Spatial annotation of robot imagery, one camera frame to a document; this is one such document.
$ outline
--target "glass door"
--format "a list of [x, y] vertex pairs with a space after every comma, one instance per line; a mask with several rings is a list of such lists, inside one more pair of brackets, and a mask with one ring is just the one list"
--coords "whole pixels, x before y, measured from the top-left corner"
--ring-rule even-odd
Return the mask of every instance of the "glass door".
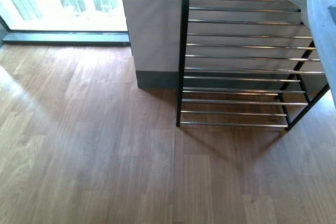
[[11, 30], [127, 31], [122, 0], [0, 0]]

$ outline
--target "metal shoe rack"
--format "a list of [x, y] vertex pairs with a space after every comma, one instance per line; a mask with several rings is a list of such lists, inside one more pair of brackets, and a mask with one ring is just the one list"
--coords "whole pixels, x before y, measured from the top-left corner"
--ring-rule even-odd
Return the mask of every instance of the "metal shoe rack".
[[182, 0], [176, 126], [290, 130], [329, 90], [311, 95], [306, 78], [324, 71], [295, 5]]

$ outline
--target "floor plank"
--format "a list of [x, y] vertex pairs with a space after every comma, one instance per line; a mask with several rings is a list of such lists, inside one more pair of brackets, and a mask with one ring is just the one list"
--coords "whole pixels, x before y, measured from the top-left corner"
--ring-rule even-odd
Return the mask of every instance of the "floor plank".
[[139, 89], [129, 47], [4, 45], [0, 224], [334, 224], [332, 102], [289, 132], [177, 128], [175, 90]]
[[243, 195], [247, 224], [277, 224], [272, 197]]

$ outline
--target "gray baseboard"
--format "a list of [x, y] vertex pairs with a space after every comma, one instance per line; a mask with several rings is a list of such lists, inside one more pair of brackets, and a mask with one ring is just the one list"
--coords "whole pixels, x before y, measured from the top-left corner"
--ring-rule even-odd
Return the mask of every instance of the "gray baseboard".
[[[215, 77], [241, 77], [235, 73], [188, 73], [198, 76]], [[177, 88], [177, 72], [159, 72], [159, 71], [136, 71], [139, 88]], [[245, 78], [284, 78], [284, 75], [266, 75], [260, 76], [245, 74]], [[304, 76], [302, 75], [309, 91], [320, 91], [327, 83], [325, 76]], [[210, 80], [186, 80], [185, 87], [207, 87], [207, 88], [241, 88], [241, 89], [280, 89], [282, 83], [279, 82], [250, 82], [250, 81], [210, 81]], [[289, 90], [300, 90], [297, 83], [291, 84]]]
[[176, 88], [178, 72], [136, 71], [139, 88]]

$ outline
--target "window sill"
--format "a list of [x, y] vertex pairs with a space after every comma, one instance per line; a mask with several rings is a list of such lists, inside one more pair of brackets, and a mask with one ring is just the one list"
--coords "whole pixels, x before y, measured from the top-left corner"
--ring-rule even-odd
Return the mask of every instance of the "window sill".
[[130, 46], [128, 33], [8, 33], [5, 44], [60, 46]]

